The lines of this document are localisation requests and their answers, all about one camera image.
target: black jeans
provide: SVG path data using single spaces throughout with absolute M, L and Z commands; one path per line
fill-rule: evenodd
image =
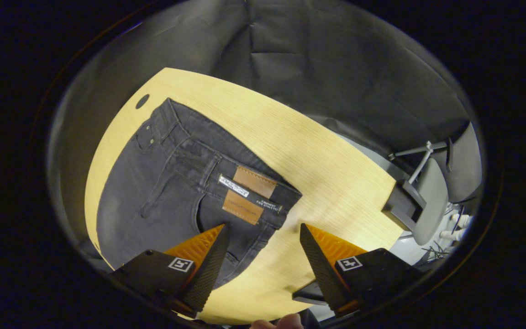
M 265 187 L 252 190 L 234 180 L 239 174 Z M 225 223 L 231 240 L 216 288 L 246 269 L 299 198 L 225 129 L 167 99 L 111 169 L 98 210 L 99 247 L 117 268 L 144 250 L 166 251 Z

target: black background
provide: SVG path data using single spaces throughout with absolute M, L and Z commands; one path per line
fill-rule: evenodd
M 56 74 L 145 2 L 0 4 L 0 327 L 167 326 L 81 266 L 48 206 L 43 159 L 27 153 Z M 526 326 L 526 1 L 364 1 L 437 56 L 505 146 L 505 190 L 472 258 L 426 298 L 363 326 Z M 57 237 L 53 243 L 42 236 Z

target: gray floor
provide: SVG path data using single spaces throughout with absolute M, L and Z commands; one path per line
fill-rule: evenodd
M 379 167 L 384 169 L 391 177 L 393 177 L 395 180 L 401 180 L 401 179 L 408 179 L 409 175 L 405 172 L 403 172 L 401 169 L 399 169 L 397 166 L 395 166 L 393 163 L 390 163 L 388 159 L 383 158 L 373 150 L 370 150 L 364 146 L 361 146 L 354 141 L 343 137 L 341 135 L 338 135 L 342 139 L 346 140 L 349 144 L 354 146 L 357 150 L 363 152 L 366 156 L 368 156 L 371 160 L 373 160 Z M 447 239 L 441 239 L 440 238 L 440 232 L 444 230 L 452 230 L 453 225 L 449 223 L 449 218 L 451 215 L 456 214 L 457 211 L 452 210 L 451 212 L 444 215 L 444 218 L 442 219 L 440 226 L 438 227 L 436 233 L 434 233 L 434 236 L 428 241 L 425 245 L 420 246 L 415 242 L 415 239 L 413 239 L 411 236 L 411 232 L 404 231 L 401 233 L 399 240 L 395 242 L 395 244 L 391 247 L 389 250 L 397 257 L 401 258 L 407 264 L 413 265 L 417 263 L 421 258 L 426 254 L 427 249 L 432 246 L 434 250 L 438 250 L 439 248 L 446 249 L 451 245 L 451 241 Z M 318 321 L 323 321 L 328 318 L 331 318 L 334 316 L 334 312 L 330 310 L 328 306 L 322 306 L 322 305 L 313 305 L 310 307 L 310 311 L 314 313 L 316 319 Z

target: brown leather label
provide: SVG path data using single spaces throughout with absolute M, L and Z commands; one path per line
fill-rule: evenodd
M 234 173 L 232 180 L 248 187 L 258 194 L 261 194 L 267 199 L 271 197 L 271 194 L 275 190 L 275 186 L 277 186 L 276 181 L 273 181 L 263 175 L 254 173 L 253 171 L 250 171 L 244 167 L 237 167 L 237 171 Z
M 262 207 L 257 206 L 231 190 L 227 191 L 225 202 L 223 203 L 223 210 L 230 212 L 240 219 L 244 219 L 244 221 L 252 225 L 257 224 L 259 217 L 261 217 L 263 213 Z

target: finger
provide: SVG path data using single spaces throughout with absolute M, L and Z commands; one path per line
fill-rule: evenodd
M 277 329 L 303 329 L 301 318 L 298 313 L 288 314 L 277 322 Z
M 257 320 L 251 323 L 251 329 L 275 329 L 275 325 L 272 325 L 271 322 L 265 320 Z

